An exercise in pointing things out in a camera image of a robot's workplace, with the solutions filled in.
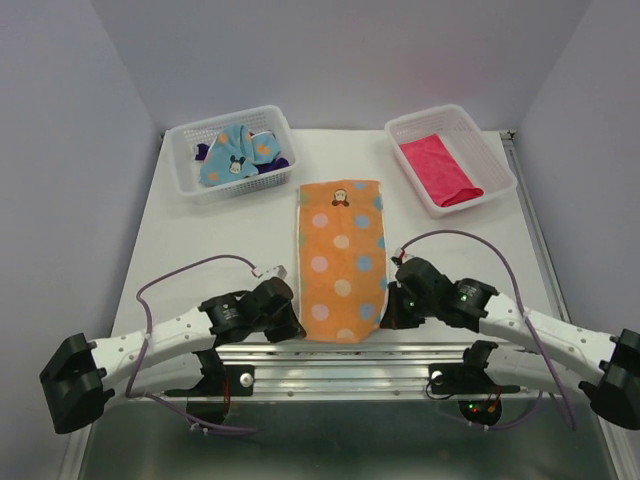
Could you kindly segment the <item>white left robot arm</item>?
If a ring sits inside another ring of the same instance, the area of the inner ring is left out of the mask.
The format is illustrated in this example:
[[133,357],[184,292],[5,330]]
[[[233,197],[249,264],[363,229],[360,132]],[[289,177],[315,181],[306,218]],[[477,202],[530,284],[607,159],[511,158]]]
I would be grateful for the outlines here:
[[62,341],[39,375],[58,434],[75,432],[125,400],[249,394],[247,370],[225,366],[217,352],[254,333],[270,343],[303,339],[294,294],[270,278],[250,291],[204,301],[174,319],[125,335]]

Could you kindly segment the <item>pink microfiber towel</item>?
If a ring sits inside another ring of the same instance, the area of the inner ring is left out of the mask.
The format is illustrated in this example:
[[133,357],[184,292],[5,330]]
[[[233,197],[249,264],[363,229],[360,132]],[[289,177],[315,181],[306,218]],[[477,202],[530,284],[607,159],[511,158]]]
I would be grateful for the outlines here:
[[451,207],[484,195],[439,135],[401,144],[400,149],[436,206]]

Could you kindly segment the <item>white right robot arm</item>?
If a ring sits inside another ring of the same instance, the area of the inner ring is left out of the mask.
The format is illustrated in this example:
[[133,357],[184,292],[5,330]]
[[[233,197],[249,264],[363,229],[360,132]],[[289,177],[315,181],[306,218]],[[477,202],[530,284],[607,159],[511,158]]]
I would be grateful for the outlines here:
[[639,428],[639,335],[578,327],[536,311],[478,280],[450,280],[428,261],[395,258],[395,279],[381,323],[389,330],[414,329],[429,318],[479,334],[456,363],[431,366],[426,393],[457,397],[472,423],[493,426],[498,401],[483,406],[475,396],[499,397],[524,389],[587,399],[600,418],[621,428]]

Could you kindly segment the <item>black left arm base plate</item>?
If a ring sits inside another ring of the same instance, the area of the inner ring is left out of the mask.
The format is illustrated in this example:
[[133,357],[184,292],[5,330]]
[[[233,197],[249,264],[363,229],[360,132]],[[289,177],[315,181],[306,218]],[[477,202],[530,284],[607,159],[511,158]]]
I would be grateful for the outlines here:
[[253,395],[255,367],[251,364],[227,364],[223,372],[203,377],[189,389],[171,389],[164,394],[169,398],[195,397],[250,397]]

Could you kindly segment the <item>orange dotted cartoon towel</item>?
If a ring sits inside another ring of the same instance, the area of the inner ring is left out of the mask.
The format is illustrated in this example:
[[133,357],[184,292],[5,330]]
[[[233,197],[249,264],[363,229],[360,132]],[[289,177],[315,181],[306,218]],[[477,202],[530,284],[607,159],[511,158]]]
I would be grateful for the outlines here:
[[299,319],[311,342],[356,344],[381,323],[388,257],[381,185],[302,185],[298,203]]

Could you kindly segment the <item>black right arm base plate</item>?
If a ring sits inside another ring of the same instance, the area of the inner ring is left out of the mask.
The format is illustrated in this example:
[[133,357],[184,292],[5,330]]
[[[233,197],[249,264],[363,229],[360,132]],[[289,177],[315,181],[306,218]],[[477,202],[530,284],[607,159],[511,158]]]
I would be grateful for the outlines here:
[[437,396],[469,396],[516,394],[516,385],[499,384],[491,380],[483,369],[466,367],[462,363],[436,363],[430,366],[427,391]]

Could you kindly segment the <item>blue dotted cartoon towel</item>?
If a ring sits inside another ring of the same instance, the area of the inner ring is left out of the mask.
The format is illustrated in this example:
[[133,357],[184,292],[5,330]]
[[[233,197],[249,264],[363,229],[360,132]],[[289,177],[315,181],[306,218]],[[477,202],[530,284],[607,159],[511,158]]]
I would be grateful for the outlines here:
[[230,125],[210,146],[200,168],[199,181],[214,187],[256,176],[257,165],[272,162],[280,153],[281,146],[271,131],[254,133],[247,125]]

